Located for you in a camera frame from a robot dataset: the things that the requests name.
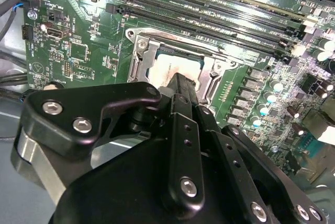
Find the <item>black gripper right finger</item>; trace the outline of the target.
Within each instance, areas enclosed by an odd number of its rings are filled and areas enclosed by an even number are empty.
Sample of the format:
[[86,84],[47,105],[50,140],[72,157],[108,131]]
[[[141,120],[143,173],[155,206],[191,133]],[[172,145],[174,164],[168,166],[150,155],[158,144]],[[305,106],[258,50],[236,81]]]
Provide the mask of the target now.
[[241,130],[220,129],[213,114],[196,106],[199,128],[210,155],[232,192],[237,223],[327,223],[324,212]]

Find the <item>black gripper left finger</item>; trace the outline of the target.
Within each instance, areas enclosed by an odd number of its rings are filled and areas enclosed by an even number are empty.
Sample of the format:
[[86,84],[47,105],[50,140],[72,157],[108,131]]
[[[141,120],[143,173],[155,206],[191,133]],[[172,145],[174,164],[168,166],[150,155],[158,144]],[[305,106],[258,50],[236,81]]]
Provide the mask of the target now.
[[164,206],[199,212],[205,203],[195,83],[176,73],[164,93],[134,82],[29,95],[15,141],[56,205],[77,179],[142,143],[165,140]]

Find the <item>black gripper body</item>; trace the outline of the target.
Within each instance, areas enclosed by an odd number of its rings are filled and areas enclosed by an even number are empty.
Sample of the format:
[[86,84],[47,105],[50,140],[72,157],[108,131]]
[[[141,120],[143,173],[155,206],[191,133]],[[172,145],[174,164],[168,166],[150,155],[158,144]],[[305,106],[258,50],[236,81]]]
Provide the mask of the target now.
[[[53,223],[181,223],[163,204],[169,159],[165,140],[127,150],[74,181]],[[205,204],[188,223],[246,223],[223,169],[207,156],[202,165]]]

